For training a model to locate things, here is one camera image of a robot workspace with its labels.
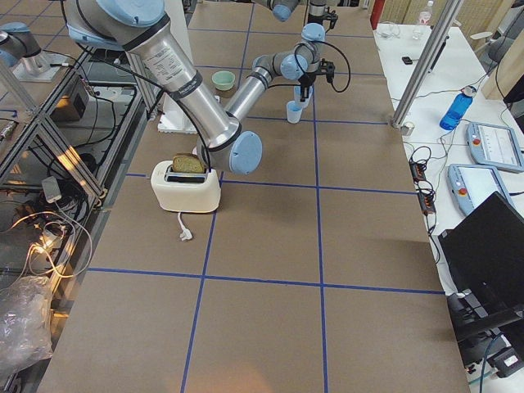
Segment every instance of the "small black object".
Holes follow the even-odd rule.
[[[411,175],[413,176],[413,181],[415,183],[426,181],[426,174],[424,174],[424,165],[419,164],[418,162],[410,162],[409,169],[411,170]]]
[[[85,166],[88,167],[89,171],[94,174],[97,170],[97,160],[92,154],[82,153],[80,159],[84,162]]]
[[[506,378],[524,367],[524,362],[512,348],[504,348],[488,359],[491,367],[497,368],[497,377]]]

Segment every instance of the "white table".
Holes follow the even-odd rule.
[[[387,85],[393,101],[394,107],[398,105],[398,100],[413,73],[415,62],[412,65],[405,65],[401,58],[409,56],[416,60],[419,58],[430,30],[427,28],[421,40],[412,38],[412,25],[379,25],[378,33],[395,35],[384,38],[380,34],[375,35],[375,41],[379,50],[382,68],[387,78]],[[442,157],[445,154],[439,139],[447,133],[440,128],[439,122],[446,113],[454,97],[459,93],[459,89],[469,84],[476,84],[485,75],[480,62],[469,47],[458,27],[452,27],[449,32],[449,39],[445,50],[442,52],[434,70],[424,80],[418,96],[426,95],[430,92],[440,92],[445,90],[455,90],[453,92],[431,94],[427,97],[415,99],[411,106],[406,121],[415,123],[415,129],[409,137],[404,137],[404,141],[411,144],[414,148],[428,146],[431,148],[432,156]],[[504,125],[504,121],[517,134],[517,139],[521,147],[524,147],[524,135],[518,128],[514,118],[506,110],[506,106],[501,101],[486,100],[479,91],[473,104],[468,109],[464,119],[488,124]],[[469,147],[466,142],[466,129],[468,124],[462,122],[454,131],[454,135],[444,136],[446,149],[449,148],[447,160],[431,160],[426,171],[427,179],[437,187],[436,195],[436,229],[434,234],[440,234],[445,229],[455,228],[463,219],[464,214],[459,210],[455,203],[453,194],[450,191],[447,180],[447,166],[449,164],[475,164],[469,154]],[[407,156],[411,156],[413,148],[409,144],[406,146]],[[427,158],[427,149],[422,149],[414,159]],[[500,171],[502,179],[509,192],[524,191],[524,174],[510,174]],[[524,195],[515,196],[513,203],[517,211],[524,215]],[[430,225],[434,222],[434,216],[429,217]],[[446,292],[453,290],[453,283],[450,281],[449,271],[444,263],[439,264],[440,280]],[[470,380],[478,377],[474,374]],[[524,386],[524,371],[520,371],[509,378],[499,379],[487,377],[484,381],[485,393],[522,393]],[[478,384],[471,385],[472,392],[478,391]]]

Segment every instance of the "connector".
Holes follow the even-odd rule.
[[[420,209],[424,215],[433,215],[436,213],[435,203],[432,196],[428,196],[423,191],[419,191],[417,197]]]
[[[413,181],[415,183],[426,181],[426,175],[424,174],[424,165],[417,162],[409,163],[409,170],[411,170],[411,175],[413,176]]]

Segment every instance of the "wooden panel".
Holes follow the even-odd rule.
[[[491,73],[490,78],[482,88],[482,93],[486,98],[500,100],[502,99],[500,92],[504,96],[509,93],[515,83],[524,75],[522,56],[524,56],[524,30],[518,35],[504,55],[498,69]]]

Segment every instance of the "label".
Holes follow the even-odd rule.
[[[169,84],[183,71],[182,62],[170,47],[163,47],[157,54],[144,59],[144,63],[162,85]]]
[[[507,367],[511,367],[513,366],[516,362],[518,362],[518,357],[513,355],[513,356],[510,356],[509,358],[507,358],[505,361],[504,361],[504,364],[506,364]]]

